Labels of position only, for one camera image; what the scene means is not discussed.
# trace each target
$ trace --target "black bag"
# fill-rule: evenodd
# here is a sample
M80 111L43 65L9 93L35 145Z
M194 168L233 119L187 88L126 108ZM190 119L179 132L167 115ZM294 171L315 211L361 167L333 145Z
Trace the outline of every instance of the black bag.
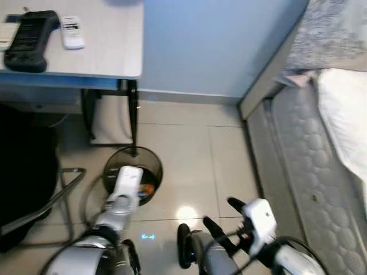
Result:
M45 206L57 183L57 135L32 117L0 105L0 226ZM20 243L35 221L0 238L0 252Z

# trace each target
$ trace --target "white tabletop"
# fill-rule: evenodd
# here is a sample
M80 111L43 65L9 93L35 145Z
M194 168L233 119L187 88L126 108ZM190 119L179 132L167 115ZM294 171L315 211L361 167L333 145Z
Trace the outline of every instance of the white tabletop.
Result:
M81 20L85 48L65 50L60 30L45 51L48 75L137 79L142 74L143 0L1 0L0 21L8 14L54 10L59 18ZM0 72L7 72L0 53Z

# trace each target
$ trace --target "light blue wall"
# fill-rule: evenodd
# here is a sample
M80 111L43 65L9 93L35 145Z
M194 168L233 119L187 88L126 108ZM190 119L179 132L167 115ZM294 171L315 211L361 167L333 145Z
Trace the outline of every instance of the light blue wall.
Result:
M145 0L139 87L241 97L305 0Z

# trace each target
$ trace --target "remote control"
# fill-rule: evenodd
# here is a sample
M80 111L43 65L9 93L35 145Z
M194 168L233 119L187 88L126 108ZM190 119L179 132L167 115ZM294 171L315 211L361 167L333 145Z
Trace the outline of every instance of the remote control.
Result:
M0 51L8 50L18 27L18 23L0 23Z
M52 10L22 15L13 43L5 51L5 66L20 72L43 72L47 66L43 53L48 38L52 30L57 29L59 25L58 16Z
M67 50L78 50L84 47L80 19L77 16L64 16L61 18L61 35Z

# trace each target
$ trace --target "baseboard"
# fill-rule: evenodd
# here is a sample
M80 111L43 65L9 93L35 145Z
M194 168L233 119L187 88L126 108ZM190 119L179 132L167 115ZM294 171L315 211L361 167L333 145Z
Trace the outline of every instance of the baseboard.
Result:
M200 103L200 104L220 104L237 105L240 97L226 97L219 95L202 95L195 93L181 93L173 91L161 91L153 89L139 89L139 98L150 101L170 101L178 103Z

